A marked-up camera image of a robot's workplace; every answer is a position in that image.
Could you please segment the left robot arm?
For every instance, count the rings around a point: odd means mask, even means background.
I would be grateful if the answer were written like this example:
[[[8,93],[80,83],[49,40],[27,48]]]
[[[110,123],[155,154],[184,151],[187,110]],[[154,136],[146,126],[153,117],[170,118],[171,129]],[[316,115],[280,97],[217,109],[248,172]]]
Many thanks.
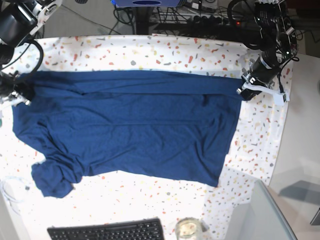
[[[279,82],[278,90],[271,88],[274,78],[281,81],[283,69],[291,62],[298,62],[298,43],[295,28],[287,14],[283,0],[257,0],[254,8],[248,6],[254,22],[259,27],[260,40],[250,43],[251,37],[240,29],[233,17],[234,7],[239,0],[232,0],[227,7],[230,25],[234,28],[238,39],[251,50],[260,50],[260,56],[250,63],[250,67],[242,76],[242,86],[237,93],[245,101],[250,101],[261,93],[273,96],[276,104],[280,105],[289,100],[284,86]]]

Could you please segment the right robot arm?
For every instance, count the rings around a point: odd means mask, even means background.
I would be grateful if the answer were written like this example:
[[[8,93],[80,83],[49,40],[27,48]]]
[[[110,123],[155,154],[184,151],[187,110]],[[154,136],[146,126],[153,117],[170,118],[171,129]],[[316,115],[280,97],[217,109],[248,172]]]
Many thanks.
[[[0,2],[0,102],[10,104],[32,101],[35,93],[26,81],[40,68],[44,51],[34,36],[53,13],[63,4],[62,0],[2,0]],[[27,44],[23,53],[33,45],[39,59],[31,72],[21,75],[4,70],[17,62],[12,60],[15,49]]]

